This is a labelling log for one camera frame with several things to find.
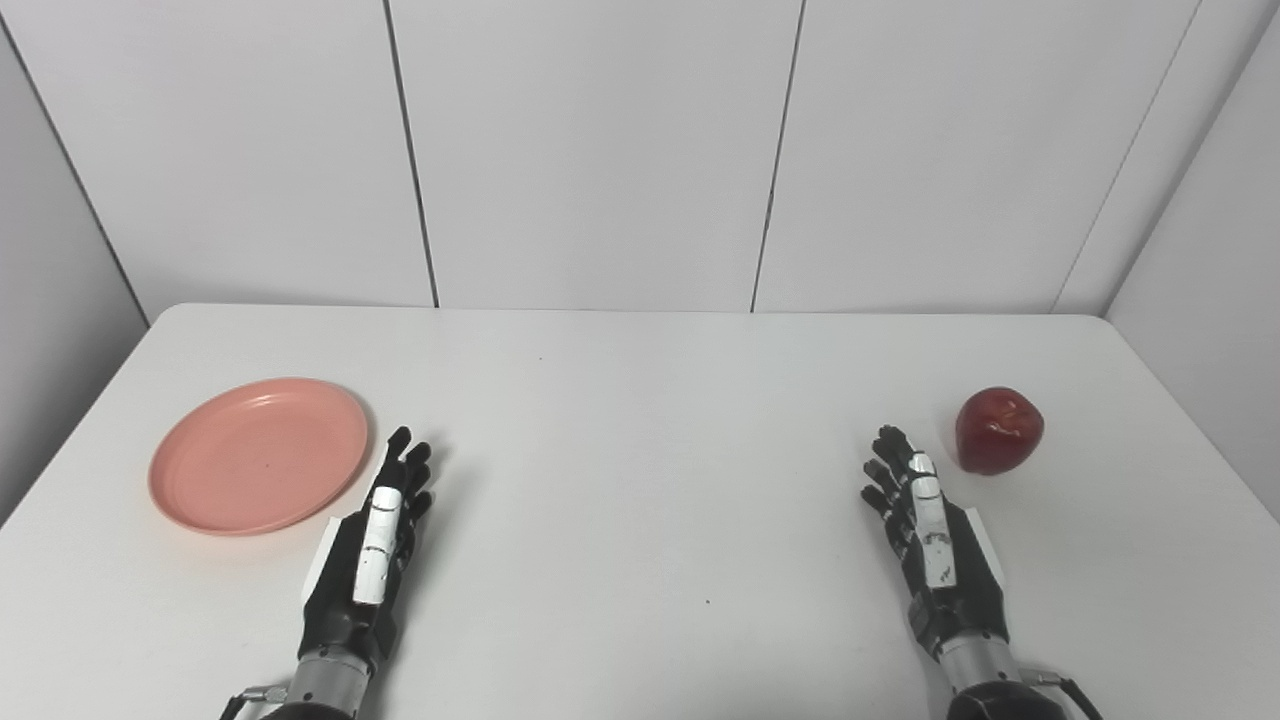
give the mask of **red apple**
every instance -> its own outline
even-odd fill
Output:
[[[1044,436],[1044,416],[1023,393],[988,387],[965,401],[956,416],[960,466],[979,475],[1012,470]]]

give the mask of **cable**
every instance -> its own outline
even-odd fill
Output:
[[[239,711],[243,710],[243,707],[244,696],[232,696],[232,698],[227,701],[227,708],[223,710],[223,715],[218,720],[236,720],[236,716],[239,715]]]
[[[1102,720],[1102,714],[1098,712],[1097,707],[1093,707],[1093,703],[1089,702],[1089,698],[1084,694],[1084,691],[1080,689],[1080,685],[1075,684],[1075,680],[1062,678],[1062,682],[1059,683],[1057,687],[1061,688],[1066,697],[1071,698],[1071,702],[1080,708],[1080,712],[1083,712],[1085,717],[1089,720]]]

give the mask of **table surface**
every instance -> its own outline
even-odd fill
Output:
[[[942,717],[858,500],[883,423],[982,510],[1021,661],[1110,719],[1274,712],[1280,525],[1102,320],[184,305],[0,529],[5,716],[212,719],[292,673],[325,518],[206,537],[146,487],[179,418],[279,375],[436,447],[362,717]],[[991,384],[1047,432],[979,478],[951,424]]]

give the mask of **white backdrop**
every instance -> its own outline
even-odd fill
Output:
[[[759,310],[1101,311],[1272,3],[1034,5],[804,5]],[[750,307],[800,0],[390,8],[443,306]],[[148,315],[433,302],[378,3],[0,13]]]
[[[145,331],[0,32],[0,523]]]
[[[1277,77],[1272,20],[1108,319],[1280,518]]]

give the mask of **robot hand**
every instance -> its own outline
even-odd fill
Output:
[[[872,450],[879,460],[863,470],[874,484],[861,496],[884,521],[902,566],[915,639],[951,683],[947,720],[1065,720],[1057,703],[1020,680],[1009,651],[1004,591],[975,530],[977,515],[946,498],[933,461],[902,430],[884,425]],[[1038,679],[1069,682],[1051,674]]]
[[[370,678],[399,634],[392,610],[416,546],[417,523],[431,507],[426,492],[431,447],[410,445],[408,428],[387,441],[387,457],[364,506],[325,530],[319,575],[303,606],[298,669],[284,687],[256,687],[232,698],[224,720],[247,701],[283,702],[262,720],[353,720]]]

